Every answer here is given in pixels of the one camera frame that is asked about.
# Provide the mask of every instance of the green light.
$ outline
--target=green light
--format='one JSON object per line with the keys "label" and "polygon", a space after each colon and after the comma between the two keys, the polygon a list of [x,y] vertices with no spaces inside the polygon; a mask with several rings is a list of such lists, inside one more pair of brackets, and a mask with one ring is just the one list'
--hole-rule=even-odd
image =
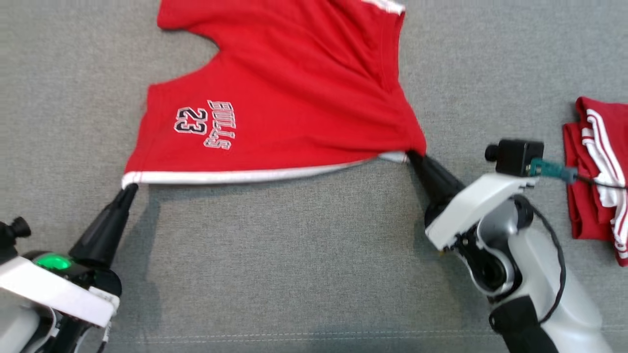
{"label": "green light", "polygon": [[72,262],[70,262],[70,260],[57,254],[46,254],[40,257],[37,260],[36,264],[37,266],[41,266],[43,268],[57,270],[68,269],[70,266],[72,266]]}

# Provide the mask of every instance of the black cable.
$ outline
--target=black cable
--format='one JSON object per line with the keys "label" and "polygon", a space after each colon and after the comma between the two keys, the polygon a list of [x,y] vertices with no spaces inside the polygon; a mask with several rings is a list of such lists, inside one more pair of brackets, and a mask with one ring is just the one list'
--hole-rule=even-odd
{"label": "black cable", "polygon": [[551,240],[556,247],[556,251],[558,252],[558,264],[560,265],[560,287],[558,288],[558,292],[556,293],[556,298],[554,299],[554,304],[549,308],[549,311],[545,316],[539,321],[539,325],[549,320],[558,305],[560,304],[560,300],[563,298],[563,292],[565,291],[565,281],[567,279],[567,270],[565,268],[565,255],[563,254],[563,248],[560,246],[558,242],[558,236],[556,236],[556,232],[550,225],[550,222],[545,218],[545,216],[539,211],[534,205],[530,205],[532,207],[532,211],[534,214],[539,217],[545,229],[548,230]]}
{"label": "black cable", "polygon": [[105,351],[105,346],[107,345],[107,342],[103,342],[100,344],[100,347],[98,347],[98,351],[96,353],[103,353]]}
{"label": "black cable", "polygon": [[74,350],[72,351],[73,353],[79,353],[80,345],[83,344],[83,340],[85,340],[85,336],[87,335],[87,331],[89,331],[89,329],[90,326],[87,326],[83,329],[83,332],[81,332],[77,343],[74,345]]}
{"label": "black cable", "polygon": [[613,189],[619,189],[619,190],[628,190],[628,187],[625,185],[611,185],[611,184],[600,183],[596,180],[587,178],[582,175],[576,175],[576,179],[580,180],[581,182],[585,182],[587,184],[597,185],[599,187],[613,188]]}

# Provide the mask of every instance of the red basketball jersey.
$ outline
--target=red basketball jersey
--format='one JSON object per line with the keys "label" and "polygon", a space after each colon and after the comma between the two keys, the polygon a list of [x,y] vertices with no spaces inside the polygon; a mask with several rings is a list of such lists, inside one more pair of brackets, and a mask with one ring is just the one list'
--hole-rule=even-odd
{"label": "red basketball jersey", "polygon": [[403,16],[390,0],[163,0],[160,28],[220,51],[150,86],[123,185],[277,180],[424,154],[398,82]]}

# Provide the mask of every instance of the teal connector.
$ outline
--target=teal connector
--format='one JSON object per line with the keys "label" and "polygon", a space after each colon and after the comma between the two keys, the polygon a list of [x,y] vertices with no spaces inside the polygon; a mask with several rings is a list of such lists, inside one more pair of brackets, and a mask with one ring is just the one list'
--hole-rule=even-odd
{"label": "teal connector", "polygon": [[550,177],[563,180],[567,184],[576,182],[578,170],[561,164],[544,161],[541,158],[533,158],[530,162],[529,175],[531,177]]}

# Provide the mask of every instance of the folded clothing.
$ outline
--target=folded clothing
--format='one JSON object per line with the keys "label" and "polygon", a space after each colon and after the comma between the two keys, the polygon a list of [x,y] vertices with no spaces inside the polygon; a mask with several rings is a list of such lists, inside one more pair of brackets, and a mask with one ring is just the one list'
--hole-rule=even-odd
{"label": "folded clothing", "polygon": [[[578,98],[580,122],[565,124],[565,161],[599,183],[626,185],[628,104]],[[567,187],[573,237],[611,241],[621,266],[628,266],[628,192],[576,182]]]}
{"label": "folded clothing", "polygon": [[424,155],[398,81],[403,18],[391,0],[162,0],[160,28],[220,51],[150,86],[122,185],[261,182]]}

